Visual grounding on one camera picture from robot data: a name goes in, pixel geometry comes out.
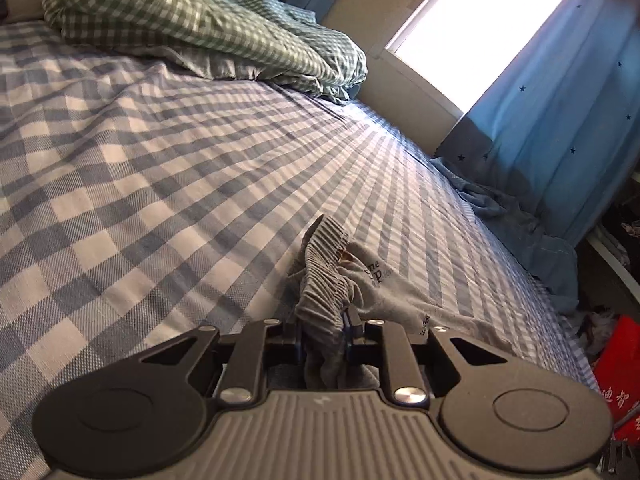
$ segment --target blue plaid bedsheet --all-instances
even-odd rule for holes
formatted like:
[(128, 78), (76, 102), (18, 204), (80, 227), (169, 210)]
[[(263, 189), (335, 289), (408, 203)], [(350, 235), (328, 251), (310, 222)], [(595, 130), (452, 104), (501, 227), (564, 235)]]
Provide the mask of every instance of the blue plaid bedsheet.
[(433, 304), (594, 385), (546, 293), (428, 158), (359, 104), (212, 82), (0, 27), (0, 478), (46, 472), (52, 387), (201, 323), (272, 316), (321, 213)]

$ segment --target wall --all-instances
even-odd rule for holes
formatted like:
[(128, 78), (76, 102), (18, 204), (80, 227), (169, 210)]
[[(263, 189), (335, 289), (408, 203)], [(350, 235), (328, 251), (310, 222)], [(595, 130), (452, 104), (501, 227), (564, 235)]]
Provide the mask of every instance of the wall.
[(346, 33), (367, 53), (369, 77), (358, 98), (432, 154), (458, 117), (380, 55), (421, 1), (336, 0), (322, 24)]

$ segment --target window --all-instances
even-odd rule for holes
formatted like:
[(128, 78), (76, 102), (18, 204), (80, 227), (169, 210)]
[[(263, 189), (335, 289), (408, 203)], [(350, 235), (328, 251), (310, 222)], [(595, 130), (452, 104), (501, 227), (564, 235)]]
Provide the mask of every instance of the window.
[(387, 46), (462, 112), (561, 0), (425, 0)]

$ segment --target green gingham duvet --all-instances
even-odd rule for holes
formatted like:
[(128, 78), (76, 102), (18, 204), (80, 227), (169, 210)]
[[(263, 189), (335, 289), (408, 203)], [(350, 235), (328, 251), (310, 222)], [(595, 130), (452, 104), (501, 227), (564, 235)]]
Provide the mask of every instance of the green gingham duvet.
[(42, 0), (71, 43), (169, 59), (211, 79), (260, 79), (341, 103), (365, 55), (315, 14), (278, 0)]

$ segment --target circular pad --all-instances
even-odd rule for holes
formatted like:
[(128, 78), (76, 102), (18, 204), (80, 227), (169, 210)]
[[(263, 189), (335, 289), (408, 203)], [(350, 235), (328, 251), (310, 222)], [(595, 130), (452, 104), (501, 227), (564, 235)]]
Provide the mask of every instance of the circular pad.
[(92, 430), (112, 433), (138, 427), (151, 414), (151, 399), (129, 388), (99, 390), (80, 409), (80, 421)]
[(177, 460), (207, 412), (172, 368), (121, 362), (53, 390), (32, 424), (47, 462), (87, 478), (132, 478)]
[(469, 455), (527, 474), (584, 466), (611, 432), (609, 408), (597, 393), (520, 361), (465, 369), (439, 417)]
[(505, 424), (523, 431), (546, 431), (564, 422), (569, 409), (562, 399), (541, 390), (512, 390), (494, 400), (494, 412)]

